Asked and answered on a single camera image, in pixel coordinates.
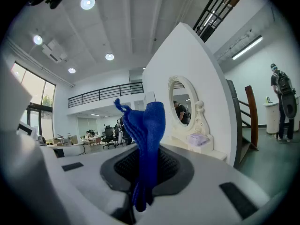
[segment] ceiling light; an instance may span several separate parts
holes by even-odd
[[[205,22],[204,26],[205,26],[205,25],[208,23],[208,21],[211,19],[211,17],[212,17],[212,14],[210,14],[210,17],[209,17],[209,18],[206,20],[206,22]]]
[[[76,70],[74,68],[69,68],[68,71],[69,71],[69,73],[75,73],[76,72]]]
[[[247,52],[249,49],[254,47],[256,44],[258,44],[260,41],[262,41],[263,37],[259,35],[256,39],[254,39],[251,43],[249,43],[247,46],[245,46],[242,50],[238,51],[236,54],[232,56],[233,60],[236,60],[239,56],[243,55],[245,52]]]
[[[95,5],[95,0],[81,0],[80,6],[84,10],[89,10]]]
[[[109,61],[114,59],[114,55],[112,53],[108,53],[107,55],[105,55],[105,58]]]
[[[42,39],[41,36],[35,35],[35,36],[33,37],[33,42],[34,42],[35,44],[37,44],[37,45],[41,45],[41,44],[43,43],[43,39]]]

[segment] blue cloth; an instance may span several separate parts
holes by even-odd
[[[124,113],[126,131],[134,138],[139,149],[139,177],[136,179],[132,202],[138,211],[146,209],[152,201],[152,189],[157,185],[158,148],[165,132],[165,110],[161,102],[148,103],[145,111],[132,110],[121,105],[116,107]]]

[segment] window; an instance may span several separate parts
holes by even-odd
[[[77,118],[78,120],[78,129],[80,137],[86,135],[86,131],[94,130],[95,132],[98,131],[97,128],[97,119],[93,118]]]
[[[52,139],[52,106],[55,85],[17,63],[14,63],[11,72],[32,96],[20,121],[34,127],[37,135],[42,135],[45,139]]]
[[[23,80],[24,74],[26,72],[26,69],[24,69],[23,67],[21,67],[15,63],[13,68],[11,69],[11,72],[16,77],[16,79],[18,79],[18,81],[21,83]]]
[[[35,76],[33,73],[26,71],[23,81],[23,87],[32,95],[31,103],[41,104],[42,93],[45,85],[45,80]]]
[[[52,107],[55,86],[49,82],[45,83],[42,105]]]

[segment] ceiling vent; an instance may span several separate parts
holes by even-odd
[[[60,63],[67,58],[63,48],[55,40],[52,40],[47,45],[43,44],[43,53],[55,63]]]

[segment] backpack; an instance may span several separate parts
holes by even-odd
[[[189,112],[188,108],[184,106],[184,108],[186,109],[186,112],[184,112],[186,114],[186,116],[188,118],[191,118],[192,117],[192,114]]]
[[[279,71],[278,74],[274,73],[274,76],[276,77],[276,85],[278,91],[281,94],[286,94],[292,91],[292,88],[290,86],[290,79],[284,72]]]

